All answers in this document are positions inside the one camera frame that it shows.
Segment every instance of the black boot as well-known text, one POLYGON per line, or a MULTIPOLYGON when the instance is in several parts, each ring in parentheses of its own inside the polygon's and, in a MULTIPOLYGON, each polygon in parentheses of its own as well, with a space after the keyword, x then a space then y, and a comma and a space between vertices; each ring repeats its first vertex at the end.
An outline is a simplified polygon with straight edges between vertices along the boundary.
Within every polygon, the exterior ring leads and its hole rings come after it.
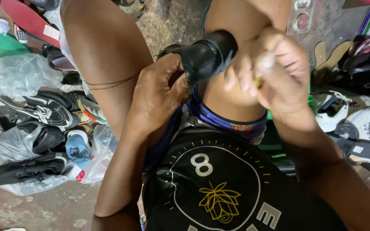
POLYGON ((219 30, 190 46, 170 45, 158 54, 158 59, 168 53, 179 54, 189 84, 195 85, 224 71, 237 50, 234 36, 219 30))

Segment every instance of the hand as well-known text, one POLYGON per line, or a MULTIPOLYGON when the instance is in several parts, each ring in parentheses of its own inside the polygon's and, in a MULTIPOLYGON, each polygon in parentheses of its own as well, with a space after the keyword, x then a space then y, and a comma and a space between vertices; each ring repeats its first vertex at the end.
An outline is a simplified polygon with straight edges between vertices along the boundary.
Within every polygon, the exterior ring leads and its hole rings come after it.
POLYGON ((284 120, 308 107, 309 79, 305 51, 284 34, 267 29, 259 39, 244 42, 225 71, 224 88, 229 90, 238 81, 273 118, 284 120))
POLYGON ((128 113, 129 129, 148 135, 168 121, 187 97, 189 84, 185 73, 169 87, 169 80, 178 71, 183 68, 177 54, 167 54, 141 71, 128 113))

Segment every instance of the leg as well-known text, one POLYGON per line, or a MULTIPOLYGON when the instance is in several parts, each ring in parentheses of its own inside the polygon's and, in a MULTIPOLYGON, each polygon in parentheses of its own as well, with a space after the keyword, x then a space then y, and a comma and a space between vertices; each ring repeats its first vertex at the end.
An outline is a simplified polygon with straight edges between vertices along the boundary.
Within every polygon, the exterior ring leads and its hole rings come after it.
MULTIPOLYGON (((244 40, 258 36, 264 28, 274 26, 285 30, 291 1, 290 0, 213 0, 208 11, 205 30, 227 30, 233 34, 238 46, 244 40)), ((256 98, 250 97, 239 89, 223 90, 224 74, 200 84, 198 91, 204 104, 216 114, 229 120, 251 122, 265 113, 256 98)))
POLYGON ((65 0, 62 21, 75 63, 87 83, 133 79, 119 85, 89 85, 119 139, 131 106, 136 80, 153 63, 141 31, 131 17, 109 0, 65 0))

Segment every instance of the person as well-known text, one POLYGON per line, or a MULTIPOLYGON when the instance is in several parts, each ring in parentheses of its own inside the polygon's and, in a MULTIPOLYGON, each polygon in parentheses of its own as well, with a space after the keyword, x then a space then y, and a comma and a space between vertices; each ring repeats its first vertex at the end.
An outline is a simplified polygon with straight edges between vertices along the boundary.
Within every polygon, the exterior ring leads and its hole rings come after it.
POLYGON ((287 38, 290 1, 213 0, 205 34, 239 50, 224 73, 192 88, 181 57, 155 63, 134 21, 109 0, 65 0, 66 39, 119 145, 92 230, 369 230, 370 191, 307 105, 305 51, 287 38), (272 113, 299 182, 255 145, 272 113))

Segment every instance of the black t-shirt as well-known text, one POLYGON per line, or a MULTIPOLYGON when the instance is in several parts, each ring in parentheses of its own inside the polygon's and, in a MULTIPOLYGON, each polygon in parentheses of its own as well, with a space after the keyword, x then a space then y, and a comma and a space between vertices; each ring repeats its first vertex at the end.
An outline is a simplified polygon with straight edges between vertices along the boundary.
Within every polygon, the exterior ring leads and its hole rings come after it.
POLYGON ((347 230, 326 202, 259 148, 209 128, 175 138, 142 198, 147 231, 347 230))

